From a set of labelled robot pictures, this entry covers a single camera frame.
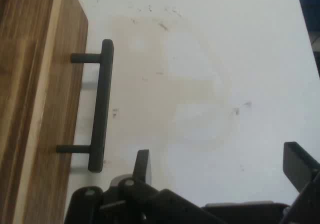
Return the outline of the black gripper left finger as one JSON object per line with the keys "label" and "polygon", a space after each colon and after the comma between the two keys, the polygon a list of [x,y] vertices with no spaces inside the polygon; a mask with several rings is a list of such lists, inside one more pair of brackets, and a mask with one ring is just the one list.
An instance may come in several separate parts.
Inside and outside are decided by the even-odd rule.
{"label": "black gripper left finger", "polygon": [[176,193],[151,186],[149,150],[139,150],[133,173],[116,177],[107,191],[75,191],[66,224],[218,224],[219,218]]}

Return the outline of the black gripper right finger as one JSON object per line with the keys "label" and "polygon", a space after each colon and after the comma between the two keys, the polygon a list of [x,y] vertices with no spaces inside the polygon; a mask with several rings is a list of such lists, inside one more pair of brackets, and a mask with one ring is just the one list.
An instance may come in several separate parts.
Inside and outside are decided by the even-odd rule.
{"label": "black gripper right finger", "polygon": [[283,172],[298,197],[285,211],[282,224],[318,224],[320,222],[320,164],[297,142],[285,142]]}

